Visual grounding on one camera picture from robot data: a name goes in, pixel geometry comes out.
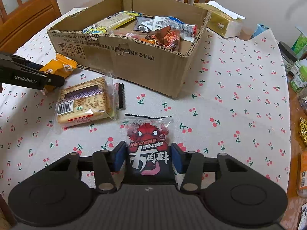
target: snack bag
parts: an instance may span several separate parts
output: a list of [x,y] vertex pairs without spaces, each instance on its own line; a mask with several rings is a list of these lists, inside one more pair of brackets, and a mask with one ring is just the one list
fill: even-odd
[[140,38],[140,41],[178,51],[180,34],[178,30],[171,30],[171,27],[167,26],[160,30],[150,32],[145,38]]
[[136,16],[141,15],[141,13],[136,13],[134,11],[121,11],[114,15],[108,16],[89,27],[86,27],[82,30],[82,33],[104,34],[111,29],[118,28],[127,22],[132,21]]
[[149,28],[151,31],[153,31],[153,23],[154,23],[154,20],[153,19],[150,19],[149,21],[145,21],[145,22],[142,22],[142,25]]
[[[59,53],[56,53],[56,57],[43,66],[40,71],[59,75],[63,78],[67,78],[74,69],[77,68],[77,62]],[[42,94],[47,96],[48,92],[55,89],[55,86],[45,85],[41,90]]]
[[147,17],[137,17],[136,22],[135,22],[135,26],[134,26],[132,31],[142,31],[142,32],[145,32],[145,33],[150,32],[151,30],[147,26],[144,26],[142,24],[142,22],[147,22],[147,21],[153,21],[153,19],[147,18]]
[[103,76],[60,90],[56,115],[62,128],[106,117],[115,120],[112,77]]
[[182,24],[168,17],[155,16],[153,20],[153,31],[167,26],[171,26],[172,30],[179,30],[180,37],[186,41],[193,42],[197,34],[197,25]]
[[139,40],[140,38],[143,38],[144,36],[146,36],[146,34],[143,34],[140,32],[129,32],[126,30],[119,30],[119,29],[112,29],[110,31],[107,32],[107,34],[115,34],[115,35],[120,35],[120,36],[126,36],[126,37],[130,37],[130,38],[134,38]]
[[125,115],[129,128],[123,182],[136,184],[174,180],[169,141],[172,117]]
[[298,157],[298,169],[297,169],[297,186],[296,192],[299,196],[307,197],[307,151],[303,150]]

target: bread package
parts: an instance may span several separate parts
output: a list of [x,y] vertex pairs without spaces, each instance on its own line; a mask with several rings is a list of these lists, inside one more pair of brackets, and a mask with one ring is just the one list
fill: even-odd
[[106,117],[116,119],[113,83],[108,89],[105,78],[109,77],[100,77],[60,91],[56,119],[63,128]]

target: jar lid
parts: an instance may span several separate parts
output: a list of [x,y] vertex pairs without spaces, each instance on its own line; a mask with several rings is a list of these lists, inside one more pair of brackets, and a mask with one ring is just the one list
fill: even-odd
[[293,62],[297,61],[296,53],[293,52],[293,50],[283,41],[280,41],[278,44],[279,50],[287,56],[290,60]]

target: open cardboard box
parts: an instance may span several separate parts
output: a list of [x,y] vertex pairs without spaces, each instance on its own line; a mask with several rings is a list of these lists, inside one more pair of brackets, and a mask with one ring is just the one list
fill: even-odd
[[[193,42],[180,40],[179,51],[133,38],[82,33],[81,30],[119,11],[136,11],[150,16],[173,16],[196,24]],[[210,12],[175,0],[104,0],[51,27],[47,33],[57,53],[78,62],[78,67],[103,72],[112,70],[119,78],[176,97],[182,87]],[[130,31],[135,20],[120,30]]]

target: white tissue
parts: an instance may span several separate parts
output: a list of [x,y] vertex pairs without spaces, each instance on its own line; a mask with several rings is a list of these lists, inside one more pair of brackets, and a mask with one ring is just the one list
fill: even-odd
[[238,15],[238,14],[236,14],[236,13],[234,13],[234,12],[232,12],[232,11],[230,11],[230,10],[224,8],[224,7],[222,7],[221,5],[219,5],[219,4],[218,4],[217,2],[215,2],[215,1],[209,1],[207,4],[209,4],[209,5],[211,5],[211,6],[215,7],[215,8],[217,8],[217,9],[219,9],[220,11],[222,11],[222,12],[224,12],[225,14],[229,15],[231,18],[233,18],[233,19],[235,19],[235,20],[236,20],[237,18],[245,19],[245,17],[240,16],[240,15]]

